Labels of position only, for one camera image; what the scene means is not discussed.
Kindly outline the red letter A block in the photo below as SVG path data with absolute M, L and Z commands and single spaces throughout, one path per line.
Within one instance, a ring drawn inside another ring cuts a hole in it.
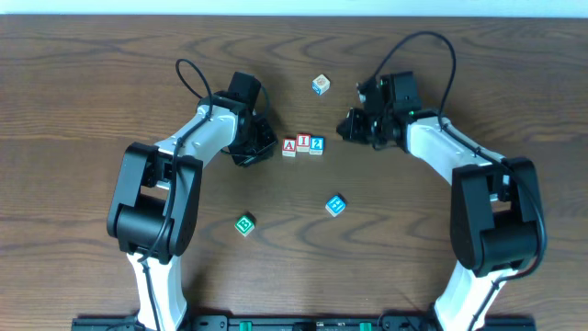
M 286 157 L 295 157 L 297 153 L 297 145 L 295 139 L 286 138 L 283 140 L 281 153 Z

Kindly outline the red letter I block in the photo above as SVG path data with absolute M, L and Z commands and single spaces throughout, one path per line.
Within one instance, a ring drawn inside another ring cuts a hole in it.
M 311 148 L 311 135 L 299 133 L 296 139 L 296 151 L 298 153 L 307 153 Z

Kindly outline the blue number 2 block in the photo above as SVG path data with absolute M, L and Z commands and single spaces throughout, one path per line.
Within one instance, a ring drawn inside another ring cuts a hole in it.
M 322 155 L 324 151 L 324 138 L 311 136 L 309 154 Z

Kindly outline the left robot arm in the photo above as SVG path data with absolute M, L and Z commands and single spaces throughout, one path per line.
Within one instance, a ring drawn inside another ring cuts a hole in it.
M 176 133 L 126 149 L 107 232 L 118 240 L 136 275 L 136 329 L 184 325 L 181 256 L 195 232 L 203 169 L 216 154 L 230 156 L 241 167 L 272 156 L 277 136 L 254 109 L 264 93 L 257 78 L 236 72 L 227 89 L 197 103 L 195 116 Z

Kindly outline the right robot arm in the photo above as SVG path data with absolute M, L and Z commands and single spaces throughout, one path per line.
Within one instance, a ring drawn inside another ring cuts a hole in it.
M 412 73 L 369 78 L 356 87 L 336 131 L 374 149 L 399 147 L 431 166 L 451 187 L 449 236 L 457 264 L 424 314 L 395 313 L 385 330 L 533 330 L 530 317 L 489 317 L 506 282 L 535 268 L 546 234 L 537 173 L 527 158 L 506 158 L 425 109 Z

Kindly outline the blue-edged picture block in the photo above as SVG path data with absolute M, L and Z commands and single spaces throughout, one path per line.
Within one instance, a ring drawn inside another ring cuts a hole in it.
M 330 80 L 324 74 L 320 74 L 312 80 L 311 87 L 318 96 L 321 96 L 330 88 L 330 85 Z

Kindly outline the green letter B block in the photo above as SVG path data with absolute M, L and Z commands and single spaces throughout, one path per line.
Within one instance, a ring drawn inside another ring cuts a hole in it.
M 255 228 L 254 217 L 250 214 L 242 215 L 234 225 L 235 229 L 244 237 Z

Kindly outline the blue plus sign block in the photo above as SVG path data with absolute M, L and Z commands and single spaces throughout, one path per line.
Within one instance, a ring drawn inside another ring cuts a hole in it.
M 333 216 L 337 217 L 346 208 L 346 202 L 340 195 L 334 195 L 325 204 L 325 209 Z

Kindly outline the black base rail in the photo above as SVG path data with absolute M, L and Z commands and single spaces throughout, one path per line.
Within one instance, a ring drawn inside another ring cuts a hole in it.
M 76 318 L 73 331 L 98 330 L 155 330 L 140 326 L 134 317 Z M 371 318 L 237 318 L 224 315 L 201 315 L 191 322 L 183 322 L 178 330 L 187 331 L 410 331 L 441 330 L 433 319 L 416 315 L 387 314 Z M 536 331 L 532 318 L 487 318 L 480 330 Z

